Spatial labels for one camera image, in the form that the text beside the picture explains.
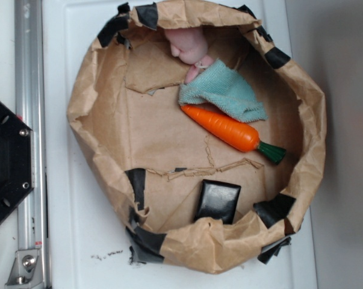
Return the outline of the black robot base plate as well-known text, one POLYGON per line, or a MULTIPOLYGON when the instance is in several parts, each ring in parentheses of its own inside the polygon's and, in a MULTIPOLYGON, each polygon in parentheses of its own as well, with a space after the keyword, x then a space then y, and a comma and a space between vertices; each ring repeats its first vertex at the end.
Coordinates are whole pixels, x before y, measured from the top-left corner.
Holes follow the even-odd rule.
POLYGON ((33 189, 33 131, 0 101, 0 225, 33 189))

